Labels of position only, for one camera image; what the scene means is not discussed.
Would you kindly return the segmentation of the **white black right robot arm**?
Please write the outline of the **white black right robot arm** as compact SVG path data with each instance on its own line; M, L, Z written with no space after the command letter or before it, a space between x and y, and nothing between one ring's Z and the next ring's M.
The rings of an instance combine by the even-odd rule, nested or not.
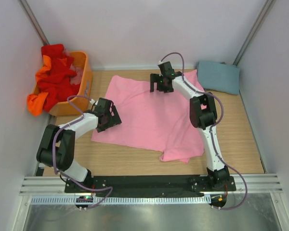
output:
M183 72L176 72L170 62L160 61L160 74L150 77L150 91L157 90L164 93L178 91L189 100L189 119L202 138L207 157L207 184L214 191L220 190L230 180L230 173L221 154L216 125L217 111L214 95L204 92L191 84L184 77Z

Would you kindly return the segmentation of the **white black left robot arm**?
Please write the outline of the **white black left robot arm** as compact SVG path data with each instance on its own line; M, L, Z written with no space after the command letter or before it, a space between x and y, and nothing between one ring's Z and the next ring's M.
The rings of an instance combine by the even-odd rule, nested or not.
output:
M118 111L113 101L99 98L90 100L92 109L65 124L48 125L43 133L36 159L52 167L54 172L65 176L75 183L83 193L93 186L91 171L74 159L75 142L85 133L96 130L98 133L121 124Z

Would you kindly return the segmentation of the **pink t shirt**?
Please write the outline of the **pink t shirt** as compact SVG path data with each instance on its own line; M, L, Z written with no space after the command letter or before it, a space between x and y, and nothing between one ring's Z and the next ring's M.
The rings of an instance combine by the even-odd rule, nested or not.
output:
M150 92L150 83L112 77L106 99L112 100L122 121L92 141L161 152L162 162L202 156L202 138L189 119L189 101L178 91Z

